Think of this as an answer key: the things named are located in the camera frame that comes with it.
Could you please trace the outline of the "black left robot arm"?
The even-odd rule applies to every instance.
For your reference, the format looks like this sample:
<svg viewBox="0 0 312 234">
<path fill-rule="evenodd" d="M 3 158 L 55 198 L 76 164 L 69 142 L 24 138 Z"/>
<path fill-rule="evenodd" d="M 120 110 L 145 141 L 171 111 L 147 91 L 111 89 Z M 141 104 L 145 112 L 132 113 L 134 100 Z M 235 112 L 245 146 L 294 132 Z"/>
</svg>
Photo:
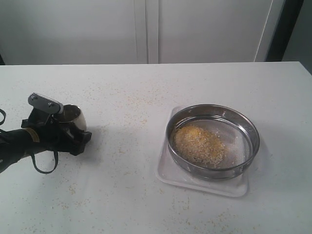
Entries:
<svg viewBox="0 0 312 234">
<path fill-rule="evenodd" d="M 64 105 L 62 112 L 49 114 L 34 108 L 21 128 L 0 132 L 0 170 L 25 157 L 31 157 L 36 171 L 47 174 L 36 165 L 35 155 L 50 151 L 55 165 L 59 163 L 59 153 L 73 156 L 84 152 L 92 133 L 86 128 L 82 110 L 72 104 Z"/>
</svg>

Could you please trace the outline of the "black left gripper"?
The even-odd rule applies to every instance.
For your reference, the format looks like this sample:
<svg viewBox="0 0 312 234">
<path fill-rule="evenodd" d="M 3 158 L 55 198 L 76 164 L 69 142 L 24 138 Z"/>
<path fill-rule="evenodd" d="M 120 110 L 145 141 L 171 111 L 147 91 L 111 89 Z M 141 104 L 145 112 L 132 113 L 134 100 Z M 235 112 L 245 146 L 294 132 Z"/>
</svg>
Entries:
<svg viewBox="0 0 312 234">
<path fill-rule="evenodd" d="M 52 114 L 37 108 L 33 108 L 29 117 L 22 120 L 21 128 L 31 135 L 33 142 L 27 147 L 27 152 L 34 154 L 57 151 L 78 156 L 84 152 L 92 137 L 88 131 L 70 131 L 66 137 Z"/>
</svg>

